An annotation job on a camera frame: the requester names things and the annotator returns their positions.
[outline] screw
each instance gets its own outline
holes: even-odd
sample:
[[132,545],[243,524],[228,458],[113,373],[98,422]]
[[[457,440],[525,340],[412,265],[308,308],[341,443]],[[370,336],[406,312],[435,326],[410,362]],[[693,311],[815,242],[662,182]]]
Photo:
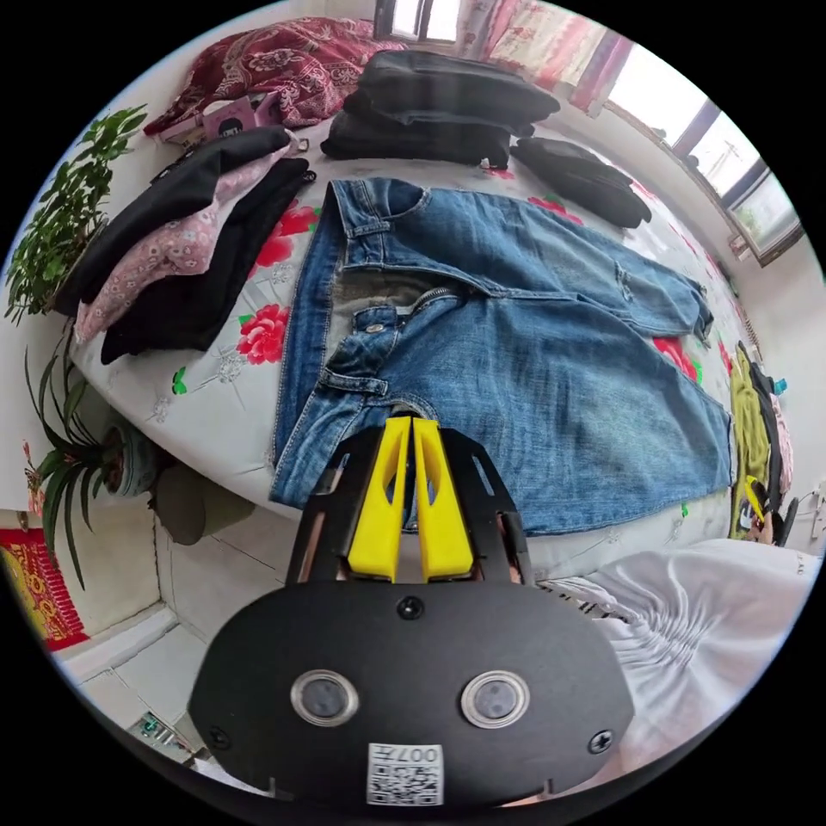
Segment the screw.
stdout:
[[588,741],[588,751],[592,755],[601,755],[608,751],[613,743],[613,732],[605,729],[604,731],[597,731],[593,737]]
[[209,730],[209,742],[218,751],[226,751],[231,746],[230,738],[217,725]]
[[424,613],[424,603],[417,596],[405,596],[399,600],[396,611],[403,620],[418,620]]

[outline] red floral curtain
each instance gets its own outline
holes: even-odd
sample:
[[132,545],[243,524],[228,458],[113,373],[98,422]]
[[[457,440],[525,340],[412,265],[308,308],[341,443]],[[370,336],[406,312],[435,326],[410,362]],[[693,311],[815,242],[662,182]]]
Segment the red floral curtain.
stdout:
[[460,57],[486,60],[596,115],[633,44],[587,17],[537,0],[464,0]]

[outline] floral bedsheet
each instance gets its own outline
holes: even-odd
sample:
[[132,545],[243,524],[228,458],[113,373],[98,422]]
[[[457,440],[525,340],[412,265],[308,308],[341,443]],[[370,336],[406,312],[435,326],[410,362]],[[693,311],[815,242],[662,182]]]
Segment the floral bedsheet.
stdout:
[[[317,180],[302,191],[264,244],[208,352],[146,353],[104,366],[98,336],[75,353],[78,366],[104,398],[180,461],[259,505],[298,518],[297,511],[268,500],[274,417],[296,276],[327,183],[334,178],[393,176],[423,186],[524,198],[695,279],[706,287],[715,317],[711,347],[692,337],[659,339],[652,345],[730,410],[730,357],[738,341],[748,341],[737,300],[713,259],[653,193],[636,185],[653,218],[637,230],[621,231],[557,198],[516,160],[507,171],[430,161],[333,161],[318,148],[328,129],[325,121],[300,132],[309,139],[306,156]],[[562,137],[543,128],[537,134]],[[725,536],[729,519],[730,494],[722,490],[625,525],[532,539],[532,558],[540,576],[579,576],[636,551]]]

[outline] pink box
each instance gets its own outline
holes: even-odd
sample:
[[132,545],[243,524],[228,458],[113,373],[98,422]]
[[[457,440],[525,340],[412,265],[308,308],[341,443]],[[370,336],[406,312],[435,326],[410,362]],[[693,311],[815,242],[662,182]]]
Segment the pink box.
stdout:
[[244,129],[254,129],[256,126],[279,124],[278,95],[278,92],[269,92],[254,108],[247,96],[230,101],[209,114],[194,114],[191,118],[170,126],[159,137],[164,142],[174,144],[198,144],[204,140],[233,135]]
[[258,126],[249,97],[227,103],[217,111],[203,115],[203,120],[207,140],[225,138]]

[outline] label sticker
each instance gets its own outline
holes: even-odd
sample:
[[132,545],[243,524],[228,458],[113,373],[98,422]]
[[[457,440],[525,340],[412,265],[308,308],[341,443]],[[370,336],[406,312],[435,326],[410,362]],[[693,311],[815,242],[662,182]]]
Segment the label sticker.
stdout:
[[445,768],[441,746],[370,743],[367,802],[377,806],[441,806]]

